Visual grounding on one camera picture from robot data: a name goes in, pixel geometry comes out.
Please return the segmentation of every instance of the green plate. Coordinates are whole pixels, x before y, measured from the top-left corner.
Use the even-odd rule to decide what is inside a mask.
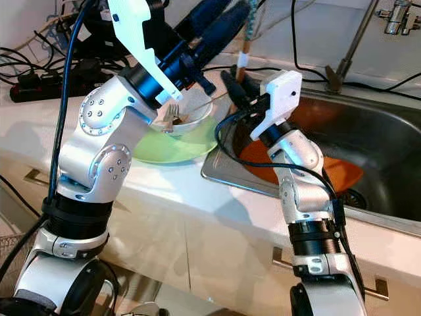
[[[191,132],[171,137],[149,129],[134,149],[134,157],[146,163],[179,163],[202,156],[216,147],[214,117],[206,118]]]

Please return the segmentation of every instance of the fork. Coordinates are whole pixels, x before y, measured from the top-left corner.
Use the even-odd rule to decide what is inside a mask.
[[[174,118],[178,117],[180,108],[178,104],[170,104],[165,112],[164,122],[166,122],[165,127],[162,129],[162,133],[172,133],[174,131],[172,127],[172,122]]]

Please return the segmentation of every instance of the drawer handle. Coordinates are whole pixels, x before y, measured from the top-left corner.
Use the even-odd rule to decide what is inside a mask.
[[[37,169],[32,169],[28,174],[24,177],[24,180],[27,182],[35,183],[39,186],[49,186],[49,183],[47,181],[37,179],[37,175],[39,175],[41,172]]]
[[[286,268],[292,269],[292,264],[282,259],[282,248],[274,247],[272,253],[272,264]],[[380,278],[376,278],[376,289],[364,288],[366,295],[378,298],[379,300],[389,301],[389,290],[387,288],[387,281]]]

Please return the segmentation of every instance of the blue cable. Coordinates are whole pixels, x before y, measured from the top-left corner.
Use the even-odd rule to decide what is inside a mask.
[[[74,51],[74,44],[78,39],[78,34],[80,28],[82,27],[82,23],[84,21],[86,13],[92,8],[94,2],[96,0],[87,0],[85,6],[80,11],[73,27],[72,34],[70,36],[70,40],[68,43],[66,61],[64,62],[64,70],[63,70],[63,84],[62,84],[62,92],[61,92],[61,102],[60,102],[60,111],[59,111],[59,119],[57,120],[57,127],[55,130],[55,138],[54,138],[54,146],[53,146],[53,154],[51,156],[51,167],[50,167],[50,184],[48,187],[48,196],[47,196],[47,204],[51,204],[55,196],[55,191],[57,189],[57,172],[59,169],[59,153],[61,147],[61,140],[63,136],[64,130],[64,122],[66,120],[66,113],[67,113],[67,103],[68,103],[68,95],[69,95],[69,76],[70,76],[70,69],[72,66],[72,58],[73,58],[73,51]]]

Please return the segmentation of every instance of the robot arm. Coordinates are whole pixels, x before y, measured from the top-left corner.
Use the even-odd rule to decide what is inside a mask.
[[[59,156],[61,174],[49,219],[39,230],[0,312],[14,315],[90,315],[104,283],[97,258],[109,237],[112,203],[130,170],[132,151],[168,97],[198,82],[215,87],[201,69],[232,40],[249,13],[239,1],[204,0],[175,29],[160,0],[109,0],[117,37],[141,64],[110,79],[82,102],[78,124]],[[201,38],[191,48],[189,42]]]
[[[227,73],[222,74],[240,109],[250,106]],[[322,176],[320,148],[286,120],[299,104],[301,75],[280,71],[262,81],[257,102],[270,96],[270,104],[254,123],[252,140],[260,138],[274,163],[299,165]],[[335,225],[334,203],[327,187],[313,175],[297,169],[274,167],[280,184],[280,201],[293,246],[293,271],[301,283],[291,289],[294,316],[366,315],[364,300],[349,256],[341,252]]]

